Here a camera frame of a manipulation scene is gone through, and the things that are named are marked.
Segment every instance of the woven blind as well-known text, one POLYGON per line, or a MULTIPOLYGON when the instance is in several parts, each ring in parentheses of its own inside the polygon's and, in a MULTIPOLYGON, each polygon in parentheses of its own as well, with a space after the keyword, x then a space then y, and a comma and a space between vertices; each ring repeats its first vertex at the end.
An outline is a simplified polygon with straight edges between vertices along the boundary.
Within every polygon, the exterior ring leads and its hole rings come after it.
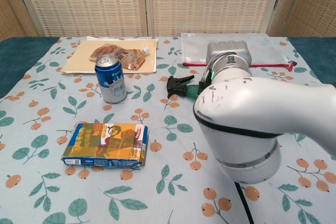
POLYGON ((22 0, 8 0, 15 12, 25 35, 37 36, 36 28, 22 0))
POLYGON ((336 0, 297 0, 285 36, 336 36, 336 0))
POLYGON ((140 15, 139 0, 31 0, 31 3, 46 36, 146 35, 141 26, 145 16, 140 15))
POLYGON ((268 24, 266 33, 269 36, 281 36, 285 21, 291 8, 293 7, 293 0, 279 0, 272 18, 268 24))
POLYGON ((9 0, 0 0, 0 41, 25 36, 25 33, 10 6, 9 0))
POLYGON ((269 0, 152 0, 155 36, 259 32, 269 0))

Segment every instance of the snack box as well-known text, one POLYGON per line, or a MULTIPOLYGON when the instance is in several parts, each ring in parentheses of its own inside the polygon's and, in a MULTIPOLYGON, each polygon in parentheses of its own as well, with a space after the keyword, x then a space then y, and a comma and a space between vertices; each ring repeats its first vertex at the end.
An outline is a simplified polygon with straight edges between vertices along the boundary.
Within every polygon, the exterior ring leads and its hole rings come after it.
POLYGON ((66 165, 102 167, 143 166, 148 145, 148 127, 142 124, 80 123, 66 147, 66 165))

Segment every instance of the snack bag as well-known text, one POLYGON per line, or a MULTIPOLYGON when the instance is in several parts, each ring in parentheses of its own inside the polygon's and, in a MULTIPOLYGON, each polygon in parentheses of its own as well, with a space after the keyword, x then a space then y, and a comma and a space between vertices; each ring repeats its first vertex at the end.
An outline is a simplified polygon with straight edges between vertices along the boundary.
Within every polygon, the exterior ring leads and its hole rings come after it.
POLYGON ((137 71, 146 61, 143 52, 140 49, 123 49, 117 45, 106 43, 97 48, 90 56, 90 60, 96 61, 98 56, 114 54, 118 57, 123 68, 137 71))

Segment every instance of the table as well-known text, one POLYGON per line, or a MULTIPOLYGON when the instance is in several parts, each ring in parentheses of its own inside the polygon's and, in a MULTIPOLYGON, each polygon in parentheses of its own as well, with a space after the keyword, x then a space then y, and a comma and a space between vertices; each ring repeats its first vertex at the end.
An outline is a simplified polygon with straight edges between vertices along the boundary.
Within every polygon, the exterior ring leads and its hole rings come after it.
MULTIPOLYGON (((157 73, 127 75, 128 97, 113 105, 102 100, 95 75, 61 74, 83 39, 61 37, 0 99, 0 223, 333 223, 336 162, 304 135, 278 137, 281 167, 263 183, 235 184, 222 174, 192 101, 166 98, 171 74, 194 74, 197 83, 204 69, 182 66, 179 37, 159 38, 157 73), (82 121, 148 125, 146 165, 64 165, 82 121)), ((252 69, 253 76, 321 84, 287 38, 271 41, 298 65, 252 69)))

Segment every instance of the black stripe on robot arm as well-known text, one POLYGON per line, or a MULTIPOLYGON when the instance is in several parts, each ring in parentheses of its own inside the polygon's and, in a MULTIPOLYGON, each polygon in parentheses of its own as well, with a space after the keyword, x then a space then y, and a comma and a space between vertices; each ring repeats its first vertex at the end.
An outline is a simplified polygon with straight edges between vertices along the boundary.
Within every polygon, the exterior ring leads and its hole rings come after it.
POLYGON ((219 125, 216 123, 209 122, 203 118, 201 118, 197 113, 195 112, 195 108, 193 108, 194 116, 198 120, 199 123, 201 123, 204 126, 207 126, 211 129, 217 130, 217 131, 223 131, 227 133, 242 135, 242 136, 251 136, 251 137, 257 137, 257 138, 275 138, 277 136, 280 136, 282 134, 275 134, 275 133, 267 133, 267 132, 260 132, 260 131, 252 131, 247 129, 240 129, 235 127, 229 127, 224 125, 219 125))

